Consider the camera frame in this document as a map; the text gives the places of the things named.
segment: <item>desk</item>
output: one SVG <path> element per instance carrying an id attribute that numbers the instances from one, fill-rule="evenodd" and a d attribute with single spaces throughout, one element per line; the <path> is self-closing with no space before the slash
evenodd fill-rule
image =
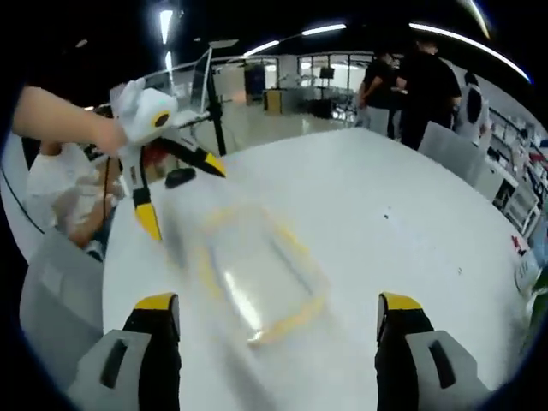
<path id="1" fill-rule="evenodd" d="M 375 409 L 377 305 L 385 290 L 420 301 L 434 327 L 450 332 L 478 361 L 488 388 L 506 380 L 509 357 L 518 349 L 511 342 L 512 324 L 523 309 L 514 283 L 518 255 L 510 240 L 518 234 L 467 183 L 419 153 L 357 128 L 281 140 L 224 161 L 231 183 L 284 221 L 319 263 L 331 284 L 330 313 L 352 349 L 314 357 L 316 378 L 295 381 L 298 364 L 287 361 L 291 344 L 283 345 L 285 360 L 278 365 L 291 382 L 285 387 L 291 396 L 279 408 L 257 398 L 259 405 L 246 407 L 241 396 L 259 392 L 258 384 L 247 379 L 238 388 L 238 372 L 227 375 L 228 360 L 208 350 L 200 322 L 190 314 L 182 273 L 139 226 L 125 199 L 116 211 L 104 267 L 104 330 L 122 327 L 145 296 L 179 294 L 181 409 L 332 410 L 337 404 L 345 411 Z M 227 184 L 197 174 L 173 191 L 162 182 L 151 185 L 160 224 L 166 202 L 191 212 L 193 196 Z M 202 204 L 211 208 L 219 200 L 210 199 Z M 301 337 L 299 332 L 292 338 Z M 291 354 L 298 363 L 308 352 Z M 354 374 L 331 368 L 334 358 L 349 356 Z"/>

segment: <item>black ceiling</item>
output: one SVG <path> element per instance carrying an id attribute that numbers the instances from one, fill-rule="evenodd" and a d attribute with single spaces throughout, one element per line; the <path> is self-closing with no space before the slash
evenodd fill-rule
<path id="1" fill-rule="evenodd" d="M 410 21 L 446 28 L 483 43 L 479 25 L 456 0 L 382 0 L 369 2 L 293 2 L 269 0 L 95 0 L 94 2 L 42 2 L 22 4 L 28 32 L 32 82 L 51 89 L 79 105 L 108 99 L 111 86 L 163 68 L 163 46 L 158 11 L 176 6 L 169 48 L 174 63 L 193 61 L 202 51 L 195 38 L 239 39 L 223 54 L 239 55 L 272 39 L 283 39 L 309 27 L 344 22 L 348 29 L 314 38 L 282 42 L 269 54 L 371 50 L 387 45 L 404 52 L 412 44 Z M 545 15 L 539 3 L 484 0 L 481 7 L 491 23 L 492 48 L 513 60 L 534 80 L 536 95 L 548 91 L 541 61 L 539 28 Z M 82 39 L 88 43 L 76 48 Z M 483 52 L 440 39 L 440 53 L 457 65 L 470 68 L 516 96 L 543 121 L 542 107 L 532 87 L 513 70 Z"/>

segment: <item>white shirt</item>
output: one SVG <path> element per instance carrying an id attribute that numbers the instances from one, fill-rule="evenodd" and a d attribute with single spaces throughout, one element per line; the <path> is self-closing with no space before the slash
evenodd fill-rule
<path id="1" fill-rule="evenodd" d="M 98 171 L 76 144 L 63 144 L 57 156 L 39 154 L 28 172 L 25 206 L 29 216 L 42 229 L 56 225 L 70 234 L 103 198 L 98 178 Z"/>
<path id="2" fill-rule="evenodd" d="M 473 143 L 479 144 L 481 126 L 486 125 L 488 127 L 489 125 L 489 104 L 482 96 L 481 99 L 483 103 L 481 105 L 481 112 L 479 114 L 478 120 L 474 123 L 469 122 L 467 106 L 468 96 L 470 95 L 470 90 L 472 89 L 476 90 L 481 95 L 480 88 L 472 84 L 468 84 L 462 90 L 461 105 L 459 107 L 455 120 L 455 132 L 462 137 L 471 140 Z"/>

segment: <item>gray chair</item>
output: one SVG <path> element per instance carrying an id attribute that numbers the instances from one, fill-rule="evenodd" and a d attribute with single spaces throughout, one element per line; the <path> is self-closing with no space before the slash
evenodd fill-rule
<path id="1" fill-rule="evenodd" d="M 23 333 L 56 386 L 103 336 L 103 266 L 64 235 L 46 231 L 29 261 L 20 302 Z"/>
<path id="2" fill-rule="evenodd" d="M 538 219 L 539 214 L 535 213 L 538 203 L 539 198 L 533 188 L 527 182 L 520 180 L 519 185 L 504 206 L 504 216 L 526 238 L 531 235 L 534 229 L 532 225 L 535 225 Z"/>
<path id="3" fill-rule="evenodd" d="M 485 154 L 474 143 L 435 122 L 428 123 L 419 152 L 443 165 L 472 187 L 485 162 Z"/>

